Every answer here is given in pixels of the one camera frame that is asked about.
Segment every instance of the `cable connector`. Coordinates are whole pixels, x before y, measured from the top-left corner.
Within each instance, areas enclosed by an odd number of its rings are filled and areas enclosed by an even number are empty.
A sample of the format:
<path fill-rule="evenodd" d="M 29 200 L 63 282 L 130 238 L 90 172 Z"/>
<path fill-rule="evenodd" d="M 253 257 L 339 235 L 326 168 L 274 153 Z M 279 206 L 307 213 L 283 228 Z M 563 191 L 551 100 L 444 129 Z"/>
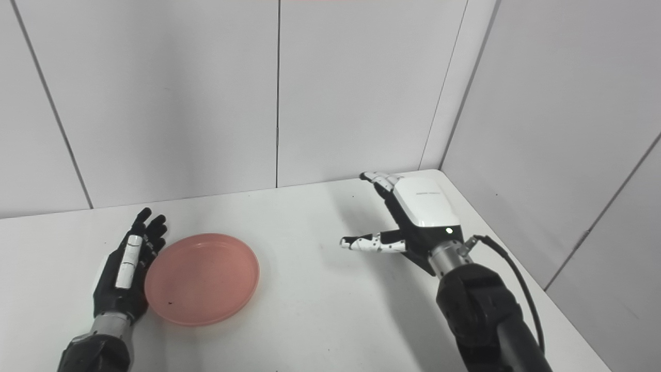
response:
<path fill-rule="evenodd" d="M 477 238 L 475 236 L 471 236 L 464 244 L 457 248 L 457 254 L 466 258 L 473 247 L 475 247 L 475 244 L 477 244 Z"/>

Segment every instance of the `white robotic hand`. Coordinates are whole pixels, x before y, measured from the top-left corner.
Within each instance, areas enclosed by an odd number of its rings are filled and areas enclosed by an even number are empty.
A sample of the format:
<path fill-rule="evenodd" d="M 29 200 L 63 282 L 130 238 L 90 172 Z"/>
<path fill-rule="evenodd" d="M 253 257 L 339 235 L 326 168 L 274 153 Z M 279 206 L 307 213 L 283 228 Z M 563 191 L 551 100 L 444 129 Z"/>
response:
<path fill-rule="evenodd" d="M 399 230 L 364 236 L 345 236 L 340 246 L 367 252 L 404 253 L 411 261 L 434 275 L 428 262 L 439 242 L 463 242 L 459 218 L 441 188 L 431 179 L 399 177 L 381 172 L 364 172 L 385 201 Z"/>

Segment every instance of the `robotic finger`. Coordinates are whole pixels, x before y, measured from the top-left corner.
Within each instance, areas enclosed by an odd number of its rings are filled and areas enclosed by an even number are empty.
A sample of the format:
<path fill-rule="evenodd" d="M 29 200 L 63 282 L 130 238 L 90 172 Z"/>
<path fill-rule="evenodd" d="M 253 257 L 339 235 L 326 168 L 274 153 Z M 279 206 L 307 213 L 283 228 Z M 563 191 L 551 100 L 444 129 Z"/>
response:
<path fill-rule="evenodd" d="M 402 253 L 407 250 L 406 242 L 399 230 L 363 236 L 345 236 L 340 240 L 340 247 L 363 252 Z"/>
<path fill-rule="evenodd" d="M 363 172 L 360 174 L 360 179 L 373 183 L 378 191 L 386 193 L 391 193 L 399 181 L 398 177 L 382 172 Z"/>

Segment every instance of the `fingertip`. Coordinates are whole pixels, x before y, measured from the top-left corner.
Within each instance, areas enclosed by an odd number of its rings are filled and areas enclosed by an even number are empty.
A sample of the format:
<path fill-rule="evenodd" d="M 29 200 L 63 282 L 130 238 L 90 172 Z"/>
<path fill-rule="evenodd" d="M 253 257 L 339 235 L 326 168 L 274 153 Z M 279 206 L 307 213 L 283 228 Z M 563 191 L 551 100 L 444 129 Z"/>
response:
<path fill-rule="evenodd" d="M 154 218 L 151 221 L 150 225 L 163 224 L 163 223 L 165 223 L 165 221 L 166 221 L 165 216 L 163 216 L 162 214 L 159 214 L 158 216 L 156 216 L 156 218 Z"/>
<path fill-rule="evenodd" d="M 151 216 L 151 209 L 149 207 L 145 207 L 140 211 L 140 213 L 137 214 L 136 222 L 144 223 L 147 218 L 149 218 L 149 216 Z"/>
<path fill-rule="evenodd" d="M 159 238 L 154 243 L 154 252 L 158 254 L 163 249 L 163 247 L 165 247 L 165 239 Z"/>

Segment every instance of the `black cable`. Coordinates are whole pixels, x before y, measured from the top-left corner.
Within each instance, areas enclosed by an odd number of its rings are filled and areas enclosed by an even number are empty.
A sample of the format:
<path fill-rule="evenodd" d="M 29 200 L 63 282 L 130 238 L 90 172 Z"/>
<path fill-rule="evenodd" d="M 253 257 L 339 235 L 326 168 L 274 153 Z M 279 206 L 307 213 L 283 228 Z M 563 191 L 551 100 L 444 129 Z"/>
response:
<path fill-rule="evenodd" d="M 528 290 L 528 286 L 525 283 L 524 277 L 521 275 L 521 271 L 519 271 L 518 267 L 516 267 L 516 264 L 514 263 L 514 261 L 512 261 L 510 255 L 507 254 L 507 251 L 503 249 L 503 247 L 501 247 L 500 244 L 496 243 L 492 238 L 486 235 L 485 236 L 474 235 L 473 237 L 477 240 L 480 240 L 482 243 L 486 244 L 488 247 L 490 247 L 492 250 L 498 253 L 500 257 L 503 257 L 503 259 L 507 261 L 507 264 L 512 268 L 512 271 L 514 271 L 514 275 L 516 275 L 516 279 L 519 281 L 519 284 L 521 285 L 521 289 L 523 289 L 524 291 L 525 299 L 528 302 L 528 307 L 530 307 L 530 312 L 533 315 L 533 321 L 535 322 L 535 329 L 537 330 L 537 343 L 539 344 L 539 349 L 541 349 L 541 352 L 544 353 L 545 351 L 544 333 L 541 329 L 541 322 L 539 321 L 537 307 L 535 307 L 535 302 L 533 301 L 533 297 L 530 295 L 530 290 Z"/>

